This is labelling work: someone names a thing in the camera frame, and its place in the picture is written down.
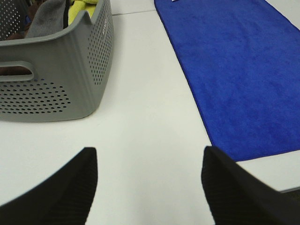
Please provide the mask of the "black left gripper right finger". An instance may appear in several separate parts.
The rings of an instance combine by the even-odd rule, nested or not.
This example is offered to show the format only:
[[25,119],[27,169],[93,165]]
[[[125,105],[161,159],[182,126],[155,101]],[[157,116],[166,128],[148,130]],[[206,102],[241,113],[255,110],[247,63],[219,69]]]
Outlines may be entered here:
[[217,147],[204,149],[201,182],[217,225],[298,225],[300,202],[251,175]]

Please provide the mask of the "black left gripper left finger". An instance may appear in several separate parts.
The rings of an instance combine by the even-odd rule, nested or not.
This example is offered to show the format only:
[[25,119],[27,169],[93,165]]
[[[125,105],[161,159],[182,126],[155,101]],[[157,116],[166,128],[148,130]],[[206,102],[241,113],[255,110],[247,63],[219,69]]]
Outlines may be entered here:
[[97,189],[97,152],[82,149],[48,179],[0,207],[2,225],[83,225]]

